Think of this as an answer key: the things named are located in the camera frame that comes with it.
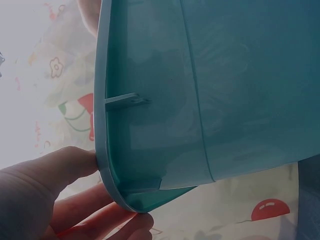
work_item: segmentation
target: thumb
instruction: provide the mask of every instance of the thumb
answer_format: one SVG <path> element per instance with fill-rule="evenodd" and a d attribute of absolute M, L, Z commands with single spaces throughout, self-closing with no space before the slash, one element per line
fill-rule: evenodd
<path fill-rule="evenodd" d="M 38 159 L 5 168 L 2 172 L 35 181 L 56 199 L 66 186 L 78 178 L 93 174 L 97 169 L 94 152 L 68 146 Z"/>

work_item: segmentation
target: red cartoon print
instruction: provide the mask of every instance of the red cartoon print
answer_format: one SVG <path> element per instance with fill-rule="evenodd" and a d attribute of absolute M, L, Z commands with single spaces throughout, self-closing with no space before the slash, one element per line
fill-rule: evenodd
<path fill-rule="evenodd" d="M 79 104 L 81 104 L 85 110 L 90 114 L 90 134 L 89 138 L 91 141 L 95 140 L 94 135 L 94 94 L 89 93 L 88 95 L 85 95 L 78 99 Z"/>
<path fill-rule="evenodd" d="M 266 199 L 255 206 L 251 214 L 251 220 L 257 221 L 269 219 L 289 213 L 290 209 L 283 201 L 278 199 Z"/>

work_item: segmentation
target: hand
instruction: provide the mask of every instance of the hand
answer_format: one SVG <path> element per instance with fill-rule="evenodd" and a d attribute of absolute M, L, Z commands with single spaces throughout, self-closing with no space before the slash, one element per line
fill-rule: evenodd
<path fill-rule="evenodd" d="M 82 20 L 89 32 L 97 37 L 102 0 L 77 0 Z"/>
<path fill-rule="evenodd" d="M 119 207 L 102 183 L 55 202 L 96 170 L 95 154 L 76 147 L 0 170 L 0 239 L 102 240 L 133 218 L 109 240 L 151 240 L 152 217 Z"/>

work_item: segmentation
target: red balloon print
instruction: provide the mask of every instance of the red balloon print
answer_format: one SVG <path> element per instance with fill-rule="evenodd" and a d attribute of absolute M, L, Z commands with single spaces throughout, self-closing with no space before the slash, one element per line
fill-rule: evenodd
<path fill-rule="evenodd" d="M 263 200 L 255 206 L 251 214 L 251 220 L 269 219 L 289 213 L 290 209 L 287 204 L 281 200 L 271 198 Z"/>

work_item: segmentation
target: blue fabric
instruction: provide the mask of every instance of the blue fabric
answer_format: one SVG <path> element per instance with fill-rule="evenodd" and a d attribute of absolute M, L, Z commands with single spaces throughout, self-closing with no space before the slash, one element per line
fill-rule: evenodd
<path fill-rule="evenodd" d="M 320 155 L 302 160 L 296 240 L 320 239 Z"/>

